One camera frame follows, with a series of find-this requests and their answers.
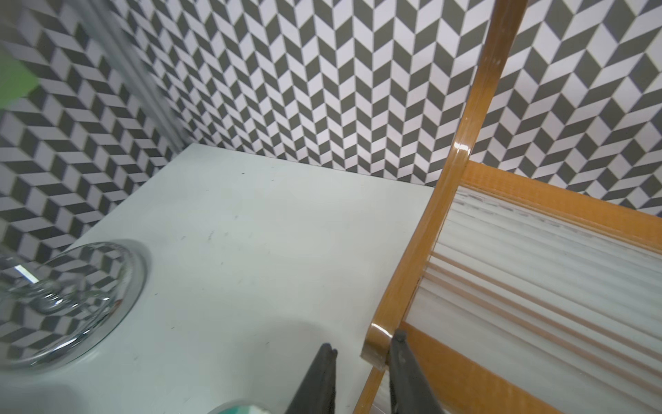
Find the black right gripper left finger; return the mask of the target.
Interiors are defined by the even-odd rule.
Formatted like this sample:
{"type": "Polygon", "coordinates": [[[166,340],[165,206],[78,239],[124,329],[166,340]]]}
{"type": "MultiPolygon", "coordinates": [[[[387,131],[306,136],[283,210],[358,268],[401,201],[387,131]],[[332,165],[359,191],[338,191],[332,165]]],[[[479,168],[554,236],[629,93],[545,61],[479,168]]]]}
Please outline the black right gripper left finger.
{"type": "Polygon", "coordinates": [[[337,355],[330,343],[320,346],[286,414],[335,413],[337,355]]]}

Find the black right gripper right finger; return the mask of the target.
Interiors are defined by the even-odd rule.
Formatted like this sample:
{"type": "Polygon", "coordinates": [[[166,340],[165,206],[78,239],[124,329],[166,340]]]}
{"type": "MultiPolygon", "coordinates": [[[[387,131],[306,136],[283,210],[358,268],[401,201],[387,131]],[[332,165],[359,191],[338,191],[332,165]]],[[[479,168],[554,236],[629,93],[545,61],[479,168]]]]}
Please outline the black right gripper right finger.
{"type": "Polygon", "coordinates": [[[391,339],[388,367],[392,413],[444,413],[407,343],[405,331],[396,331],[391,339]]]}

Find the tall red illustrated-lid container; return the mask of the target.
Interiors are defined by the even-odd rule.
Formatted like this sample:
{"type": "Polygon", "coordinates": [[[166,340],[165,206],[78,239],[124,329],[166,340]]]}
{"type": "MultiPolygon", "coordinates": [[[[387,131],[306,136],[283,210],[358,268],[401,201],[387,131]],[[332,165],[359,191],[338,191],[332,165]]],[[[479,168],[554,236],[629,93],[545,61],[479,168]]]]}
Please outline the tall red illustrated-lid container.
{"type": "Polygon", "coordinates": [[[209,411],[209,414],[271,414],[272,412],[256,402],[234,400],[223,403],[209,411]]]}

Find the left metal corner post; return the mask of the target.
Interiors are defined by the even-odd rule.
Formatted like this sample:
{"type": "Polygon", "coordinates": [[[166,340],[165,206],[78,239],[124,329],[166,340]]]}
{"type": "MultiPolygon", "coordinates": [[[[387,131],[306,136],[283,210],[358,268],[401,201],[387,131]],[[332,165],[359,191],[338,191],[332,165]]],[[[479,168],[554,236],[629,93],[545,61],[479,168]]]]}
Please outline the left metal corner post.
{"type": "Polygon", "coordinates": [[[121,74],[129,91],[136,95],[172,150],[179,153],[193,143],[193,139],[184,131],[175,112],[160,93],[144,62],[121,30],[107,3],[70,0],[67,4],[79,16],[86,32],[103,48],[111,67],[121,74]]]}

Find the orange three-tier wooden shelf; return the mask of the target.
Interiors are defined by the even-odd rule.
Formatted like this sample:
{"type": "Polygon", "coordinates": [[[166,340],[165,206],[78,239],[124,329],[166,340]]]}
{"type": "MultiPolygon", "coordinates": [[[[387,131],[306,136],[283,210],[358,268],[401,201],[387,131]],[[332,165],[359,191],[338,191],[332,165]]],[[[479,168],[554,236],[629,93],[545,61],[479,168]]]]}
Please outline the orange three-tier wooden shelf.
{"type": "Polygon", "coordinates": [[[365,337],[409,335],[450,413],[661,410],[661,4],[383,1],[374,125],[434,191],[365,337]]]}

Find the chrome stand with green cups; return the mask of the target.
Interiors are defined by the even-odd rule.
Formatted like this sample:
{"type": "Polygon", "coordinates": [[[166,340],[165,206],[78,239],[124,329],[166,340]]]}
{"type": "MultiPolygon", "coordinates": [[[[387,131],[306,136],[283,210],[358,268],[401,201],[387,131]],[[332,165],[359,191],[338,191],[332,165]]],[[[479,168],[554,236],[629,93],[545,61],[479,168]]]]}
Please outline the chrome stand with green cups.
{"type": "Polygon", "coordinates": [[[93,350],[141,297],[151,255],[133,240],[81,243],[115,182],[72,141],[66,110],[1,55],[1,369],[45,370],[93,350]]]}

